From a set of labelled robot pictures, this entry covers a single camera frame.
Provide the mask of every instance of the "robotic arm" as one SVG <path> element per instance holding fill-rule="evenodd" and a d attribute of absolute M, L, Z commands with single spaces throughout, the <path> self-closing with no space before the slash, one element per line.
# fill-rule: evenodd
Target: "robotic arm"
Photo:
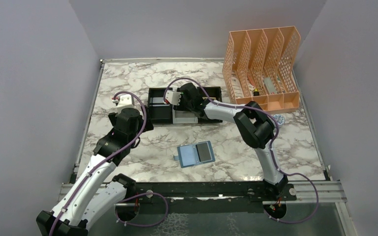
<path fill-rule="evenodd" d="M 87 171 L 82 173 L 69 193 L 54 206 L 51 212 L 42 211 L 37 217 L 38 226 L 44 236 L 49 234 L 55 220 L 57 222 L 54 236 L 87 235 L 88 229 L 100 216 L 113 204 L 126 197 L 126 181 L 113 181 L 107 186 L 105 192 L 96 197 L 94 195 L 103 181 L 115 170 L 122 159 L 130 153 L 130 150 L 138 146 L 139 141 L 117 154 L 111 161 L 100 165 L 93 174 L 89 174 L 88 170 L 91 170 L 107 156 L 124 147 L 136 137 L 138 130 L 141 129 L 143 118 L 139 111 L 133 107 L 133 101 L 130 98 L 129 95 L 121 96 L 119 101 L 116 102 L 118 113 L 110 113 L 108 115 L 113 128 L 97 142 L 94 155 L 86 167 Z M 274 137 L 273 130 L 275 127 L 265 114 L 251 109 L 235 108 L 233 104 L 227 104 L 227 107 L 217 106 L 208 99 L 204 99 L 192 83 L 181 86 L 179 92 L 168 90 L 166 101 L 174 106 L 185 107 L 198 118 L 220 119 L 235 123 L 243 140 L 257 154 L 263 168 L 263 182 L 267 193 L 274 199 L 277 199 L 283 193 L 283 189 L 287 185 L 287 176 L 277 170 L 270 155 L 268 143 Z M 255 102 L 250 102 L 245 106 L 261 109 Z M 148 113 L 144 119 L 147 121 L 144 131 L 153 130 Z M 86 181 L 84 181 L 83 185 L 80 185 L 84 178 L 87 178 Z M 69 200 L 71 202 L 68 209 L 66 209 L 63 206 Z M 57 219 L 55 216 L 61 212 L 61 217 Z"/>

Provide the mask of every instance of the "cable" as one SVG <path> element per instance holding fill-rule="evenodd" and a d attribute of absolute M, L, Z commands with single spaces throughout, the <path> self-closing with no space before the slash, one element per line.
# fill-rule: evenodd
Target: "cable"
<path fill-rule="evenodd" d="M 274 137 L 272 138 L 272 140 L 270 140 L 270 143 L 269 143 L 269 150 L 270 150 L 270 155 L 272 156 L 273 164 L 275 165 L 276 169 L 277 169 L 281 174 L 286 175 L 286 176 L 302 176 L 302 177 L 305 178 L 309 183 L 311 183 L 312 187 L 314 188 L 315 195 L 316 195 L 316 206 L 315 206 L 315 209 L 313 210 L 313 212 L 312 212 L 309 216 L 305 217 L 305 218 L 302 219 L 302 220 L 297 220 L 297 221 L 285 221 L 285 220 L 280 220 L 280 219 L 276 219 L 276 218 L 270 216 L 266 211 L 265 211 L 265 213 L 269 216 L 270 219 L 275 220 L 275 221 L 280 222 L 280 223 L 285 223 L 285 224 L 298 224 L 298 223 L 302 223 L 302 222 L 305 222 L 305 221 L 311 219 L 311 218 L 315 215 L 315 213 L 316 213 L 316 211 L 318 210 L 318 207 L 319 207 L 319 195 L 318 195 L 318 191 L 317 191 L 317 189 L 316 189 L 315 184 L 314 184 L 314 183 L 313 183 L 308 177 L 306 177 L 305 175 L 303 175 L 303 174 L 301 174 L 301 173 L 292 173 L 292 174 L 288 174 L 288 173 L 282 171 L 282 170 L 280 169 L 280 167 L 277 165 L 276 157 L 275 157 L 275 154 L 273 153 L 273 142 L 275 141 L 275 139 L 277 138 L 277 136 L 278 136 L 278 134 L 279 134 L 279 125 L 278 125 L 278 122 L 276 121 L 276 119 L 275 119 L 272 115 L 270 115 L 268 112 L 266 112 L 266 111 L 264 111 L 264 110 L 261 110 L 261 109 L 258 109 L 258 108 L 255 108 L 255 107 L 248 107 L 248 106 L 242 106 L 242 105 L 240 105 L 240 106 L 237 106 L 237 105 L 231 106 L 231 105 L 227 105 L 227 104 L 223 104 L 223 103 L 218 103 L 218 102 L 216 102 L 216 101 L 214 101 L 214 100 L 212 100 L 212 99 L 210 98 L 210 96 L 208 95 L 208 93 L 206 92 L 206 90 L 203 88 L 203 86 L 202 86 L 200 83 L 198 83 L 196 80 L 191 79 L 191 78 L 177 78 L 177 79 L 175 79 L 174 81 L 170 82 L 169 85 L 166 87 L 166 90 L 164 91 L 163 100 L 166 100 L 166 92 L 169 90 L 170 86 L 171 86 L 174 82 L 179 81 L 179 80 L 189 80 L 189 81 L 192 81 L 192 82 L 194 82 L 195 84 L 197 84 L 197 85 L 201 88 L 201 90 L 204 92 L 204 94 L 206 95 L 206 97 L 208 98 L 208 100 L 209 100 L 211 103 L 213 103 L 213 104 L 215 104 L 215 105 L 217 105 L 217 106 L 222 106 L 222 107 L 227 107 L 227 108 L 235 108 L 235 109 L 238 109 L 238 108 L 240 108 L 240 109 L 244 109 L 244 108 L 246 108 L 246 109 L 250 109 L 250 110 L 258 111 L 258 112 L 261 112 L 261 113 L 267 115 L 267 117 L 269 117 L 269 118 L 273 121 L 273 123 L 275 124 L 275 127 L 276 127 L 276 133 L 275 133 Z"/>
<path fill-rule="evenodd" d="M 159 196 L 159 197 L 161 197 L 161 198 L 163 199 L 164 203 L 166 204 L 166 212 L 164 213 L 164 216 L 163 216 L 163 218 L 162 218 L 161 220 L 159 220 L 159 221 L 157 221 L 157 222 L 155 222 L 155 223 L 153 223 L 153 224 L 150 224 L 150 225 L 134 224 L 134 223 L 129 223 L 129 222 L 127 222 L 127 221 L 123 221 L 123 220 L 121 220 L 121 219 L 119 218 L 117 212 L 115 212 L 115 215 L 116 215 L 116 217 L 117 217 L 117 219 L 118 219 L 118 220 L 117 220 L 117 223 L 118 223 L 118 222 L 121 222 L 121 223 L 124 223 L 124 225 L 132 225 L 132 226 L 137 226 L 137 227 L 152 227 L 152 226 L 158 225 L 158 224 L 160 224 L 161 222 L 163 222 L 163 221 L 167 218 L 167 215 L 168 215 L 168 213 L 169 213 L 169 205 L 167 204 L 167 200 L 166 200 L 166 198 L 165 198 L 163 195 L 161 195 L 160 193 L 140 193 L 140 194 L 137 194 L 137 195 L 132 196 L 132 197 L 130 197 L 130 198 L 123 199 L 122 201 L 120 201 L 120 203 L 123 203 L 123 202 L 129 201 L 129 200 L 134 199 L 134 198 L 139 198 L 139 197 L 141 197 L 141 196 L 146 196 L 146 195 L 156 195 L 156 196 Z"/>
<path fill-rule="evenodd" d="M 128 148 L 129 146 L 131 146 L 139 137 L 140 135 L 143 133 L 143 130 L 144 128 L 146 127 L 146 123 L 147 123 L 147 113 L 146 113 L 146 109 L 144 108 L 144 103 L 141 101 L 141 99 L 139 97 L 137 97 L 137 95 L 135 95 L 134 93 L 132 92 L 128 92 L 128 91 L 121 91 L 121 92 L 118 92 L 114 95 L 113 99 L 116 99 L 117 96 L 119 94 L 122 94 L 122 93 L 126 93 L 126 94 L 129 94 L 131 95 L 132 97 L 134 97 L 135 99 L 137 99 L 137 101 L 140 103 L 141 105 L 141 110 L 143 112 L 143 125 L 140 129 L 140 131 L 137 133 L 137 135 L 135 136 L 135 138 L 133 140 L 131 140 L 131 142 L 129 142 L 127 145 L 125 145 L 124 147 L 122 147 L 121 149 L 119 149 L 118 151 L 112 153 L 111 155 L 109 155 L 108 157 L 106 157 L 105 159 L 103 159 L 101 162 L 99 162 L 97 165 L 95 165 L 90 171 L 89 171 L 89 175 L 86 175 L 82 181 L 77 185 L 77 188 L 73 191 L 72 195 L 70 196 L 70 198 L 66 201 L 66 204 L 64 204 L 64 206 L 62 207 L 62 211 L 60 211 L 60 213 L 57 215 L 56 219 L 54 220 L 51 228 L 50 228 L 50 232 L 49 232 L 49 236 L 53 236 L 53 232 L 54 232 L 54 229 L 56 228 L 56 225 L 57 225 L 57 222 L 60 220 L 61 216 L 63 215 L 63 213 L 65 211 L 67 211 L 67 207 L 70 205 L 70 203 L 73 201 L 74 197 L 77 195 L 77 193 L 80 191 L 80 189 L 82 188 L 83 184 L 85 184 L 85 182 L 88 180 L 88 178 L 90 176 L 92 176 L 93 172 L 96 171 L 101 165 L 103 165 L 105 162 L 113 159 L 118 153 L 121 153 L 123 150 L 125 150 L 126 148 Z"/>

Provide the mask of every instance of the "marble tabletop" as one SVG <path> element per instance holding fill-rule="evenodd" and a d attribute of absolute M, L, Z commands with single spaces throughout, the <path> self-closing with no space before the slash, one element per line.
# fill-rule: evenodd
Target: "marble tabletop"
<path fill-rule="evenodd" d="M 92 113 L 78 176 L 89 162 L 97 141 L 112 128 L 108 114 L 115 112 L 111 97 L 118 91 L 135 93 L 147 103 L 148 89 L 166 87 L 178 77 L 190 77 L 203 86 L 220 86 L 223 102 L 229 102 L 222 76 L 221 62 L 106 63 Z M 181 86 L 186 81 L 178 81 Z M 285 113 L 285 124 L 275 140 L 281 168 L 299 172 L 312 180 L 325 179 L 310 127 L 301 105 L 296 112 Z M 211 141 L 215 162 L 181 168 L 173 160 L 177 147 Z M 263 170 L 252 148 L 247 146 L 235 124 L 155 126 L 141 135 L 141 143 L 124 158 L 106 179 L 123 173 L 136 181 L 242 181 L 262 180 Z M 289 180 L 303 180 L 289 177 Z"/>

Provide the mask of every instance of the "patterned round object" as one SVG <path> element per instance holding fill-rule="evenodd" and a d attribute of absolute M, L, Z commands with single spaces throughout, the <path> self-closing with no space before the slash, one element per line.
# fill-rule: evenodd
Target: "patterned round object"
<path fill-rule="evenodd" d="M 284 124 L 284 116 L 280 114 L 273 115 L 273 118 L 275 118 L 278 121 L 278 125 L 282 126 Z"/>

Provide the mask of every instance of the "table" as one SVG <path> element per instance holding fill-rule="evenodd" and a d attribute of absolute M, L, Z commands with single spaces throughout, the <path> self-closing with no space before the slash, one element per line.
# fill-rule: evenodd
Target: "table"
<path fill-rule="evenodd" d="M 115 112 L 111 101 L 118 91 L 130 91 L 147 103 L 148 89 L 166 87 L 178 77 L 190 77 L 203 86 L 220 86 L 223 102 L 229 102 L 222 76 L 222 62 L 117 62 L 106 63 L 98 88 L 94 110 L 80 158 L 78 176 L 87 166 L 97 141 L 112 128 L 108 114 Z M 178 81 L 181 86 L 185 81 Z M 312 180 L 325 179 L 323 163 L 315 148 L 308 120 L 301 104 L 296 112 L 285 113 L 285 124 L 275 140 L 281 168 L 299 172 Z M 177 146 L 211 141 L 215 162 L 181 168 Z M 235 124 L 156 126 L 141 135 L 141 143 L 124 158 L 106 179 L 123 173 L 136 181 L 242 181 L 262 180 L 263 170 L 252 148 L 247 146 Z M 302 180 L 289 177 L 289 180 Z"/>

